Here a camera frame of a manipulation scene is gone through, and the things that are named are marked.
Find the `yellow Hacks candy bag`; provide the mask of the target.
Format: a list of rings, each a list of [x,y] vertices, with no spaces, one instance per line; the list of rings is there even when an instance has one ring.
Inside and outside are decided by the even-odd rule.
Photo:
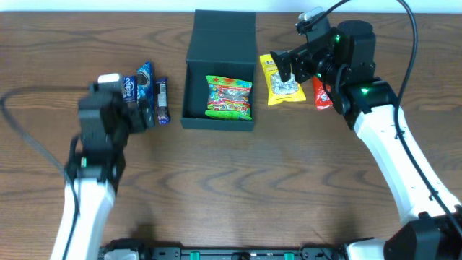
[[[268,106],[283,102],[306,101],[305,93],[301,85],[295,81],[293,73],[289,74],[288,81],[283,82],[270,54],[261,55],[259,60],[268,89]]]

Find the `red Hacks candy bag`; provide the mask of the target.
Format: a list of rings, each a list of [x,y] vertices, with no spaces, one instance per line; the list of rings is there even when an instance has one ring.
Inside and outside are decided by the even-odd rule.
[[[312,78],[315,106],[318,111],[331,108],[333,103],[324,89],[323,83],[317,77]]]

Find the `blue Oreo cookie pack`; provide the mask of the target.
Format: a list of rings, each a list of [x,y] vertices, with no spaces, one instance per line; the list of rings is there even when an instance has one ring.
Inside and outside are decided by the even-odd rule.
[[[155,126],[154,77],[150,61],[145,62],[143,66],[138,68],[136,83],[137,102],[144,117],[146,127],[149,129]]]

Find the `green Haribo candy bag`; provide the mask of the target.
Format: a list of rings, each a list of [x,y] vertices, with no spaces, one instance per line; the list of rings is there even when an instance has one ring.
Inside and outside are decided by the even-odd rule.
[[[206,76],[209,96],[205,115],[232,121],[251,121],[249,101],[253,83],[241,79]]]

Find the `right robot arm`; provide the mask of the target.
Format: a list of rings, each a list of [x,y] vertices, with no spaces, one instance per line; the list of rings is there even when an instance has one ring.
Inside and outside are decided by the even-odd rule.
[[[338,114],[365,143],[395,200],[401,229],[388,240],[348,243],[347,259],[459,259],[461,203],[412,136],[391,86],[375,76],[371,24],[331,26],[323,12],[300,15],[304,45],[271,53],[282,81],[317,79]]]

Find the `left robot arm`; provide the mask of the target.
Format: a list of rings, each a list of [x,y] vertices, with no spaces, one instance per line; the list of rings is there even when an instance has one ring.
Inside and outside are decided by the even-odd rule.
[[[140,105],[123,99],[120,83],[92,83],[78,102],[80,132],[64,167],[65,203],[52,259],[96,259],[126,166],[130,134],[145,130]]]

